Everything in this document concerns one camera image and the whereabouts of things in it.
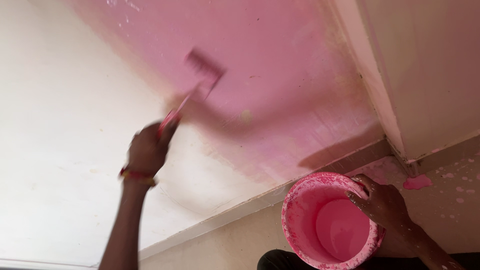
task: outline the black pants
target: black pants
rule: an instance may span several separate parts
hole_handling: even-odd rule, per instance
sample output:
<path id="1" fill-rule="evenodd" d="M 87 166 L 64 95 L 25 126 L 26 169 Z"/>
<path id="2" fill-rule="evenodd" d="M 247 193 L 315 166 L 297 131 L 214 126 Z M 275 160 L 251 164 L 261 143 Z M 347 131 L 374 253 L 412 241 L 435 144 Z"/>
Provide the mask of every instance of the black pants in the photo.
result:
<path id="1" fill-rule="evenodd" d="M 467 270 L 480 269 L 480 253 L 450 254 Z M 367 270 L 428 270 L 419 258 L 384 258 L 373 257 L 364 262 L 362 268 Z M 258 261 L 257 270 L 315 270 L 316 268 L 302 261 L 297 254 L 280 249 L 270 250 Z"/>

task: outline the wall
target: wall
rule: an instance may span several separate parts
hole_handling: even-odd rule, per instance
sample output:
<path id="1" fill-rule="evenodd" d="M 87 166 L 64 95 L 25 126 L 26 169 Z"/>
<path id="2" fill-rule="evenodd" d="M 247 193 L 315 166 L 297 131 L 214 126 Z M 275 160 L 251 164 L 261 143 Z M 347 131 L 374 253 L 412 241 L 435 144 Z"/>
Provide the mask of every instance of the wall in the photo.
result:
<path id="1" fill-rule="evenodd" d="M 480 3 L 357 3 L 395 111 L 405 160 L 478 135 Z"/>
<path id="2" fill-rule="evenodd" d="M 113 48 L 126 44 L 143 60 L 140 76 L 157 72 L 177 95 L 198 80 L 183 63 L 193 46 L 227 68 L 205 103 L 187 104 L 185 114 L 255 181 L 276 186 L 383 134 L 326 1 L 72 5 Z"/>
<path id="3" fill-rule="evenodd" d="M 195 82 L 193 45 L 228 73 L 187 104 L 141 248 L 382 137 L 323 2 L 79 3 L 91 28 L 60 1 L 0 2 L 2 267 L 95 267 L 128 143 Z"/>

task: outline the bracelet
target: bracelet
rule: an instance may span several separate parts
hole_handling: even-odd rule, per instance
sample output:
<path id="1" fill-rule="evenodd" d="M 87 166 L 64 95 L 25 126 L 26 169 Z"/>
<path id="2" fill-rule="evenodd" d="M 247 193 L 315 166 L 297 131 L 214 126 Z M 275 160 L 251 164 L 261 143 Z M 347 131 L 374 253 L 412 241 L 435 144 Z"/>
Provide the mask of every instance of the bracelet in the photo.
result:
<path id="1" fill-rule="evenodd" d="M 130 171 L 125 167 L 120 170 L 119 177 L 122 177 L 122 176 L 124 181 L 135 180 L 138 183 L 147 184 L 151 187 L 156 186 L 155 180 L 153 179 L 152 176 L 146 175 L 141 172 Z"/>

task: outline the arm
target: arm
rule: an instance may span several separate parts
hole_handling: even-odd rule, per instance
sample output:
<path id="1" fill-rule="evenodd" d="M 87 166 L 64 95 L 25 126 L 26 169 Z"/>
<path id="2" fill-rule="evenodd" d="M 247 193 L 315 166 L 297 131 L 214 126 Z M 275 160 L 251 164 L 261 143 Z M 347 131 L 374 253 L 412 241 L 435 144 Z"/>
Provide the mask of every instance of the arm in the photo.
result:
<path id="1" fill-rule="evenodd" d="M 364 174 L 351 178 L 364 184 L 369 198 L 347 191 L 348 198 L 372 221 L 401 239 L 430 270 L 465 270 L 408 216 L 407 206 L 393 185 L 377 184 Z"/>
<path id="2" fill-rule="evenodd" d="M 156 136 L 159 125 L 160 123 L 150 125 L 133 137 L 127 170 L 153 177 L 163 166 L 178 121 L 167 124 L 160 139 Z M 150 187 L 128 176 L 123 180 L 119 211 L 99 270 L 138 269 L 140 217 Z"/>

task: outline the paint splatter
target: paint splatter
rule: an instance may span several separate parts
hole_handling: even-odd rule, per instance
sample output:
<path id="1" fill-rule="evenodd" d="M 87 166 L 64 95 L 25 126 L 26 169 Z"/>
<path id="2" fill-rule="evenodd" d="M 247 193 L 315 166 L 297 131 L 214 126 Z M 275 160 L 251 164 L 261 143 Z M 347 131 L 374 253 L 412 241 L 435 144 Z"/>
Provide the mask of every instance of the paint splatter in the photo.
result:
<path id="1" fill-rule="evenodd" d="M 421 189 L 431 185 L 433 185 L 432 181 L 425 174 L 419 175 L 415 178 L 407 178 L 403 183 L 405 189 Z"/>

